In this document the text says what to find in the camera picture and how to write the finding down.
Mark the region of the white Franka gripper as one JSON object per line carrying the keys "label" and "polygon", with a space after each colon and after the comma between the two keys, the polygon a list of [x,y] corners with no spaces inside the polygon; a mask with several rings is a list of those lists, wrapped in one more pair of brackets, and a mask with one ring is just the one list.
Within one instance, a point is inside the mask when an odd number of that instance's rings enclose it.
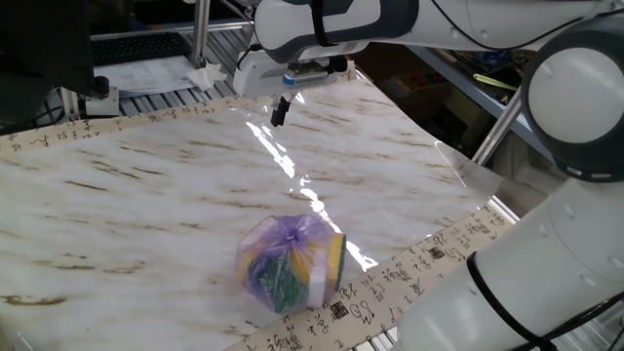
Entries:
{"label": "white Franka gripper", "polygon": [[330,85],[349,69],[345,56],[315,58],[304,62],[278,63],[263,50],[247,51],[238,57],[233,86],[245,98],[273,96],[270,123],[283,126],[291,103],[286,93]]}

